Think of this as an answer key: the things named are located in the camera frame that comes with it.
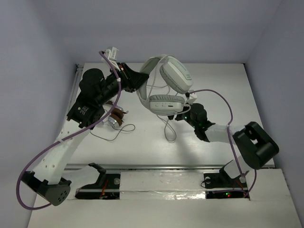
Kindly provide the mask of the white over-ear headphones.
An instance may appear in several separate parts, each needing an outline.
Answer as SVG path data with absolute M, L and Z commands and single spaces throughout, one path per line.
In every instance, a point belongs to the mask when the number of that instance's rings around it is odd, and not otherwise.
M 150 75 L 152 80 L 144 82 L 137 90 L 142 105 L 155 115 L 170 116 L 184 112 L 186 105 L 183 95 L 193 85 L 189 70 L 172 55 L 149 58 L 140 73 Z

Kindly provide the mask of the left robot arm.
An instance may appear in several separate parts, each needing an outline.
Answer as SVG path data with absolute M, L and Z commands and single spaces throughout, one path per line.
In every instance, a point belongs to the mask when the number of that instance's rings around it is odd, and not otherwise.
M 96 163 L 64 174 L 72 155 L 94 127 L 109 116 L 114 107 L 106 112 L 103 106 L 113 97 L 117 100 L 121 92 L 135 92 L 148 81 L 149 75 L 136 72 L 120 63 L 110 67 L 110 75 L 104 76 L 102 70 L 92 68 L 85 71 L 79 83 L 80 94 L 67 113 L 63 128 L 55 142 L 40 152 L 44 158 L 31 171 L 28 165 L 18 178 L 48 202 L 58 206 L 76 191 L 89 185 L 101 187 L 105 184 L 106 170 Z

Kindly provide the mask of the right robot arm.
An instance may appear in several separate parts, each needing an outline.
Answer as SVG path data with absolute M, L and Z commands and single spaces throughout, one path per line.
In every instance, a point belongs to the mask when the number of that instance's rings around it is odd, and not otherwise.
M 193 103 L 190 107 L 188 112 L 176 115 L 175 120 L 187 122 L 201 141 L 228 143 L 232 149 L 234 160 L 224 165 L 219 175 L 223 186 L 229 187 L 237 177 L 261 169 L 279 153 L 277 143 L 258 123 L 231 126 L 229 122 L 219 125 L 208 120 L 203 105 Z

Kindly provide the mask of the brown over-ear headphones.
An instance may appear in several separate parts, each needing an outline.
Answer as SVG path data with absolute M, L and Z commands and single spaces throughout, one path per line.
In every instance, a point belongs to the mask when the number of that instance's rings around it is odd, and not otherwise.
M 108 117 L 108 123 L 113 128 L 120 127 L 123 124 L 123 117 L 128 114 L 129 111 L 125 111 L 122 107 L 114 105 L 112 100 L 109 100 L 106 104 L 114 107 Z

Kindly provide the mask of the aluminium rail left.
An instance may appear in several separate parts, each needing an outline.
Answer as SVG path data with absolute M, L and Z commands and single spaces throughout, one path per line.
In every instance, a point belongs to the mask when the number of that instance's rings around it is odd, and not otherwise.
M 71 108 L 71 106 L 74 104 L 76 99 L 76 94 L 79 86 L 79 82 L 81 80 L 82 72 L 83 72 L 84 65 L 82 64 L 76 64 L 76 72 L 75 72 L 75 78 L 72 85 L 71 95 L 68 103 L 68 110 Z

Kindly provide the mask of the aluminium rail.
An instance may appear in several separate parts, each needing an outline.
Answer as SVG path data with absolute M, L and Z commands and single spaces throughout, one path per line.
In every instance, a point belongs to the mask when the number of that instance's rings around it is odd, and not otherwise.
M 84 65 L 82 64 L 76 64 L 76 72 L 75 72 L 75 78 L 72 85 L 71 95 L 68 103 L 68 110 L 71 108 L 71 106 L 74 104 L 76 99 L 76 94 L 79 86 L 79 82 L 81 80 L 82 72 L 83 72 Z
M 86 164 L 68 164 L 65 170 L 74 171 L 87 166 Z M 100 164 L 106 170 L 219 170 L 223 165 L 122 165 Z M 263 169 L 275 169 L 274 164 L 267 164 Z

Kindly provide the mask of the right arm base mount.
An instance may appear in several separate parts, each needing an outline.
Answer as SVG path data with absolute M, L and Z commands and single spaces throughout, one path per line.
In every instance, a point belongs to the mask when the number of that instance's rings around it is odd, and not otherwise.
M 230 177 L 224 168 L 218 172 L 203 174 L 200 186 L 205 190 L 206 199 L 240 199 L 248 198 L 248 185 L 245 175 Z

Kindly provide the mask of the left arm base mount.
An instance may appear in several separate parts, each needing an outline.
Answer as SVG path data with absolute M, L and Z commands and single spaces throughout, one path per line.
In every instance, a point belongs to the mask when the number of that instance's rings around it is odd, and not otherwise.
M 88 165 L 98 171 L 99 176 L 92 184 L 84 185 L 77 190 L 76 199 L 80 200 L 119 200 L 120 173 L 107 173 L 106 169 L 96 163 Z

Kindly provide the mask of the aluminium rail front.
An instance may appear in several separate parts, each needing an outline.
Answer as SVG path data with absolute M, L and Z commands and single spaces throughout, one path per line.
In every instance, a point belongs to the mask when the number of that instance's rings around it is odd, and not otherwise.
M 65 170 L 74 171 L 87 166 L 86 164 L 68 164 Z M 223 165 L 122 165 L 100 164 L 106 170 L 219 170 Z M 274 164 L 267 164 L 263 169 L 275 169 Z

